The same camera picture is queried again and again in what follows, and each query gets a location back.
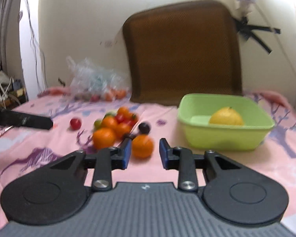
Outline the brown seat cushion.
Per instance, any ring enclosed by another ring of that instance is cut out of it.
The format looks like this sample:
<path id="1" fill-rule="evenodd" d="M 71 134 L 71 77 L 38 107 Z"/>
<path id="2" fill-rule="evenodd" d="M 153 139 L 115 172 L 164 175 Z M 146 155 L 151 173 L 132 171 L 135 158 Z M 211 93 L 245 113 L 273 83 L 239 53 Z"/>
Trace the brown seat cushion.
<path id="1" fill-rule="evenodd" d="M 236 24 L 222 3 L 199 0 L 138 12 L 122 32 L 131 101 L 177 105 L 190 93 L 242 94 Z"/>

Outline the green tomato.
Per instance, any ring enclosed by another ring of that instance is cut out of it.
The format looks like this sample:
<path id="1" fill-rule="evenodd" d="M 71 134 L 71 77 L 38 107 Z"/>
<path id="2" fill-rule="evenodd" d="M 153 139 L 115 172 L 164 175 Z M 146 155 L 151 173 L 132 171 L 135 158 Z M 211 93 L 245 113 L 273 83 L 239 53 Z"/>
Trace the green tomato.
<path id="1" fill-rule="evenodd" d="M 102 120 L 101 119 L 97 119 L 94 123 L 93 123 L 93 127 L 95 130 L 98 130 L 101 128 L 101 123 L 102 123 Z"/>

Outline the orange fruit in pile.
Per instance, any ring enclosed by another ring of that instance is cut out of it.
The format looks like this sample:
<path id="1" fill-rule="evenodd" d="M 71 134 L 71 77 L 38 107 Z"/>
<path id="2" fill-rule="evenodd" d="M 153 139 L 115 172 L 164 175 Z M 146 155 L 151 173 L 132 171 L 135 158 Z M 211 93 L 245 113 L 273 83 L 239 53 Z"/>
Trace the orange fruit in pile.
<path id="1" fill-rule="evenodd" d="M 129 124 L 126 124 L 125 122 L 118 124 L 115 128 L 116 138 L 118 140 L 123 139 L 123 137 L 126 134 L 129 134 L 131 130 L 132 130 L 132 127 Z"/>

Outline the pink floral bedsheet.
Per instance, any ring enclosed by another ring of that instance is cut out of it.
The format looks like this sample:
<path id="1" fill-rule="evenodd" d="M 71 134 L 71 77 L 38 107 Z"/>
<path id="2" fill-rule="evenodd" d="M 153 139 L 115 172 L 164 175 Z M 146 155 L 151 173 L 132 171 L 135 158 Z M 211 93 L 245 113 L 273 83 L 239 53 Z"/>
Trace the pink floral bedsheet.
<path id="1" fill-rule="evenodd" d="M 296 113 L 288 101 L 272 91 L 247 95 L 275 121 L 275 127 L 254 151 L 230 151 L 226 156 L 281 183 L 289 194 L 289 205 L 283 224 L 296 234 Z M 174 106 L 136 104 L 127 100 L 83 103 L 70 96 L 45 96 L 29 101 L 19 111 L 51 116 L 54 127 L 49 131 L 14 128 L 0 138 L 0 194 L 14 179 L 82 149 L 93 153 L 93 123 L 106 113 L 126 106 L 151 126 L 150 137 L 158 147 L 161 138 L 171 146 L 188 144 L 177 121 Z M 70 120 L 80 118 L 82 126 L 73 131 Z M 0 229 L 7 223 L 0 206 Z"/>

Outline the red cherry tomato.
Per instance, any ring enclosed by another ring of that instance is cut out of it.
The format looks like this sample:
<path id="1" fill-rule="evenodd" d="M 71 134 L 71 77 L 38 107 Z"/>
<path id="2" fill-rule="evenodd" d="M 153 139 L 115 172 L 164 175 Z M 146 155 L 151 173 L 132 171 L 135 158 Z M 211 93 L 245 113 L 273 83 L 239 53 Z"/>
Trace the red cherry tomato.
<path id="1" fill-rule="evenodd" d="M 81 128 L 82 126 L 82 121 L 80 120 L 80 118 L 72 118 L 70 120 L 70 128 L 73 130 L 73 131 L 77 131 Z"/>

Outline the dark purple plum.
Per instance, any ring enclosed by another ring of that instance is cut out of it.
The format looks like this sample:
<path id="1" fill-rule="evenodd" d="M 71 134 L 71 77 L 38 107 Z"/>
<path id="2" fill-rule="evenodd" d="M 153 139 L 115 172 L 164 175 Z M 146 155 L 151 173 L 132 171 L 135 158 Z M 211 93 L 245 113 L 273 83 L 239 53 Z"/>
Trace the dark purple plum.
<path id="1" fill-rule="evenodd" d="M 151 126 L 148 122 L 142 122 L 138 125 L 138 130 L 141 134 L 148 135 L 151 131 Z"/>

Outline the red tomato in pile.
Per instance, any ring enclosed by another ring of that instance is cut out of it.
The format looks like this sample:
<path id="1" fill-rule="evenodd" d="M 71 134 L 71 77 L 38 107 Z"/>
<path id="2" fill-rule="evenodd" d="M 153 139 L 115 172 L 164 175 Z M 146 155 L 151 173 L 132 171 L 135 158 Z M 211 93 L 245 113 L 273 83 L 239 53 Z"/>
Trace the red tomato in pile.
<path id="1" fill-rule="evenodd" d="M 126 117 L 125 117 L 125 115 L 118 113 L 115 116 L 115 120 L 118 124 L 121 124 L 122 122 L 124 122 L 126 120 Z"/>

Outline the yellow lemon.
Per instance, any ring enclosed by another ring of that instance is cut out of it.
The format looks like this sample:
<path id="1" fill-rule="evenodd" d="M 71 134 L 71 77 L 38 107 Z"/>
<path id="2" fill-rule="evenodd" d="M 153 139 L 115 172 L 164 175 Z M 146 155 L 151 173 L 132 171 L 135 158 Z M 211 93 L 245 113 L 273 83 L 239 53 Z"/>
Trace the yellow lemon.
<path id="1" fill-rule="evenodd" d="M 231 107 L 224 107 L 210 117 L 209 124 L 243 126 L 242 116 Z"/>

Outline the clear plastic fruit bag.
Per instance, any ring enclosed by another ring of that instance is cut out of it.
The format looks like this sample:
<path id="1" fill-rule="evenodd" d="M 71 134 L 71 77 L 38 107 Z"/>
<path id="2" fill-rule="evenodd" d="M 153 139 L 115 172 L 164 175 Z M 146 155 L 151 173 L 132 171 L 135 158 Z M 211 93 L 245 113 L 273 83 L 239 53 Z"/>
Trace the clear plastic fruit bag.
<path id="1" fill-rule="evenodd" d="M 123 74 L 97 66 L 89 58 L 77 63 L 68 56 L 66 62 L 73 76 L 69 88 L 75 99 L 112 102 L 129 95 L 130 84 Z"/>

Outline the orange tomato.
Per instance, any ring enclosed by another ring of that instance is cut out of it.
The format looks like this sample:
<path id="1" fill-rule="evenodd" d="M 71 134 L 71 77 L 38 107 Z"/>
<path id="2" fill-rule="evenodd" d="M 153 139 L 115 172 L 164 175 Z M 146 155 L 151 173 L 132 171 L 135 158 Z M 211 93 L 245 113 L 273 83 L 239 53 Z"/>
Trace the orange tomato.
<path id="1" fill-rule="evenodd" d="M 129 109 L 126 106 L 122 106 L 118 109 L 117 114 L 127 117 L 129 115 Z"/>

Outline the green plastic basin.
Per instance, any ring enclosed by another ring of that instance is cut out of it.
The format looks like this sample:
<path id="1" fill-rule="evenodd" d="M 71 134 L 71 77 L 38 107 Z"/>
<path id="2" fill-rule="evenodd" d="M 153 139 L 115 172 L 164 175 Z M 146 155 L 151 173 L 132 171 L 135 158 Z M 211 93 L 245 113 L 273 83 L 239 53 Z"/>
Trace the green plastic basin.
<path id="1" fill-rule="evenodd" d="M 212 114 L 231 107 L 240 114 L 243 126 L 210 124 Z M 202 150 L 254 150 L 274 128 L 269 114 L 243 96 L 187 94 L 177 111 L 177 120 L 188 144 Z"/>

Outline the large orange tangerine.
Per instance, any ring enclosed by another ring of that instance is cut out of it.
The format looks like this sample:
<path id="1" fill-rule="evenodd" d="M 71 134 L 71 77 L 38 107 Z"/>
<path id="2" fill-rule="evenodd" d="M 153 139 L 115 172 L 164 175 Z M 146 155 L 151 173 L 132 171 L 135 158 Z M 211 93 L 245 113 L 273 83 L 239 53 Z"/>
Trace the large orange tangerine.
<path id="1" fill-rule="evenodd" d="M 116 142 L 116 135 L 110 128 L 101 128 L 93 133 L 92 142 L 96 150 L 108 148 Z"/>

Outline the black tape strips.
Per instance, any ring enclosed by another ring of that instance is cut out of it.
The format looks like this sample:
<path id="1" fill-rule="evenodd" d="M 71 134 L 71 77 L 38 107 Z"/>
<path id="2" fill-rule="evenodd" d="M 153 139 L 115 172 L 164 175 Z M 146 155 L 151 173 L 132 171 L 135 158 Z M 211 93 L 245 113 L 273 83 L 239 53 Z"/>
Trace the black tape strips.
<path id="1" fill-rule="evenodd" d="M 270 49 L 270 47 L 260 37 L 255 35 L 253 31 L 264 31 L 279 35 L 281 34 L 281 29 L 267 26 L 250 25 L 248 24 L 247 17 L 242 17 L 240 20 L 233 18 L 233 20 L 236 25 L 237 32 L 240 33 L 240 35 L 246 41 L 252 38 L 266 51 L 266 53 L 270 54 L 272 52 L 272 49 Z"/>

